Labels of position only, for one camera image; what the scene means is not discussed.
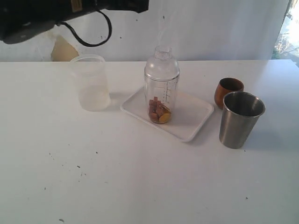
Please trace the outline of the translucent plastic container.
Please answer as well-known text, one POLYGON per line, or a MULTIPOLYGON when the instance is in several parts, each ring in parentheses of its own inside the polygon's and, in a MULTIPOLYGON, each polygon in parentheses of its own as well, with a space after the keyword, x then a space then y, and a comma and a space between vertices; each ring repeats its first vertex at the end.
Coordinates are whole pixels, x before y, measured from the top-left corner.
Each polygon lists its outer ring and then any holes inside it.
POLYGON ((111 102, 105 59, 99 55, 81 55, 70 60, 71 73, 81 107, 90 112, 106 109, 111 102))

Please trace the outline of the clear domed shaker lid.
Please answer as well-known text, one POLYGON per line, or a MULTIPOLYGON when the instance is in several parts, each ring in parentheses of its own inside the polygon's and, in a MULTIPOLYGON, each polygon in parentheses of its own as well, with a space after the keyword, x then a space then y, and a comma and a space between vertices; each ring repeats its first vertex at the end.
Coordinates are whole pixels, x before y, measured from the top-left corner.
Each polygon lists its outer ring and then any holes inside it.
POLYGON ((159 45, 155 48, 145 65, 144 74, 155 81, 169 81, 180 74, 178 61, 172 54, 171 47, 159 45))

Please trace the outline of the brown wooden cup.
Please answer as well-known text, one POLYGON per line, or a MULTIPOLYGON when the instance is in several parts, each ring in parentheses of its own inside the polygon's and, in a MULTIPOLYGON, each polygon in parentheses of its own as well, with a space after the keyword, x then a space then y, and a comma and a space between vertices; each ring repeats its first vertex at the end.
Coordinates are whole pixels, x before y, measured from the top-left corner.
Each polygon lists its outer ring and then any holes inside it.
POLYGON ((244 84, 235 78, 227 77, 219 81, 214 93, 214 101, 218 108, 223 109, 223 98, 226 94, 234 91, 243 91, 244 84))

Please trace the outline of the clear plastic shaker cup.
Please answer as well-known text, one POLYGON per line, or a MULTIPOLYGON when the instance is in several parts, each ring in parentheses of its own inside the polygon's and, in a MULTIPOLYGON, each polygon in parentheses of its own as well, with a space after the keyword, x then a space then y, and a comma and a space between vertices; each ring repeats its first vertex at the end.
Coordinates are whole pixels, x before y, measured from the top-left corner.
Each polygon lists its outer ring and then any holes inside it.
POLYGON ((158 97, 158 99, 170 109, 171 113, 173 112, 178 92, 178 80, 179 76, 169 81, 155 81, 144 76, 144 93, 147 113, 149 100, 154 97, 158 97))

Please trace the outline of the white rectangular tray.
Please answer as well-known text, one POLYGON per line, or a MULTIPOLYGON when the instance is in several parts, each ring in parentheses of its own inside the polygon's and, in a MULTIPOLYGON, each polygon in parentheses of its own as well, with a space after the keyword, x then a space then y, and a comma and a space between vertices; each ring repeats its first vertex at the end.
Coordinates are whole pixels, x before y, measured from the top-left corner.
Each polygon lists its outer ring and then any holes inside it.
POLYGON ((214 112, 212 104, 179 90, 171 120, 166 124, 155 124, 150 121, 146 111, 144 87, 129 96, 120 109, 180 142, 193 140, 214 112))

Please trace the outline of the brown almonds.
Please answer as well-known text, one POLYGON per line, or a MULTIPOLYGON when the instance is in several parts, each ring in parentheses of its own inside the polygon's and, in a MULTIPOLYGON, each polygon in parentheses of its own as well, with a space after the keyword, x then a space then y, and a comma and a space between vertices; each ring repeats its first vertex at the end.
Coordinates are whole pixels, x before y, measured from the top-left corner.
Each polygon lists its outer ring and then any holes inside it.
POLYGON ((171 119, 170 109, 158 97, 149 100, 148 116, 156 124, 165 124, 171 119))

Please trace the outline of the stainless steel cup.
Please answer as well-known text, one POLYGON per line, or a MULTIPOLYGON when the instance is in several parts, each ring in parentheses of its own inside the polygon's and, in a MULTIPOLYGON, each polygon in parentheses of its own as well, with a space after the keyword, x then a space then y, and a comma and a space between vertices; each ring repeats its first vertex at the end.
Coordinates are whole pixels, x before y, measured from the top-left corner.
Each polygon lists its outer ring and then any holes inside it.
POLYGON ((234 91, 226 94, 223 98, 220 142, 228 148, 241 148, 264 112, 263 101, 251 93, 234 91))

